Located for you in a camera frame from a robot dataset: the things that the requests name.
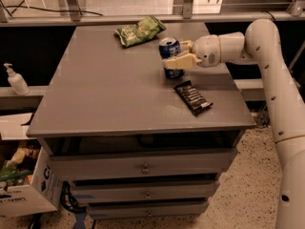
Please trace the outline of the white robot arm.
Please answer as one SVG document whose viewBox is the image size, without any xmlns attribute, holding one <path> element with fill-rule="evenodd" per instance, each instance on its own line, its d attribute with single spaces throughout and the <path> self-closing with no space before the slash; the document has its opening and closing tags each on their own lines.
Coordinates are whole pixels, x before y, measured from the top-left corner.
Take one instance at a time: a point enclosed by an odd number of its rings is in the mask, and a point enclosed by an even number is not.
<svg viewBox="0 0 305 229">
<path fill-rule="evenodd" d="M 163 61 L 165 68 L 258 65 L 282 169 L 275 229 L 305 229 L 305 103 L 284 62 L 275 23 L 257 19 L 244 33 L 202 36 L 181 46 L 182 53 Z"/>
</svg>

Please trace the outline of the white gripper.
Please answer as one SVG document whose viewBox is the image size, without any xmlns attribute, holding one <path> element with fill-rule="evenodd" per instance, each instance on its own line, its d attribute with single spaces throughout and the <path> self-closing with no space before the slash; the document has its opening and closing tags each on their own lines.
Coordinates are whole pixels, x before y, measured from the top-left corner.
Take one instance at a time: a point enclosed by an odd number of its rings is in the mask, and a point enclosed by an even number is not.
<svg viewBox="0 0 305 229">
<path fill-rule="evenodd" d="M 184 70 L 196 64 L 203 68 L 215 67 L 220 63 L 220 41 L 216 35 L 202 36 L 195 40 L 180 41 L 180 50 L 186 53 L 162 60 L 168 70 Z"/>
</svg>

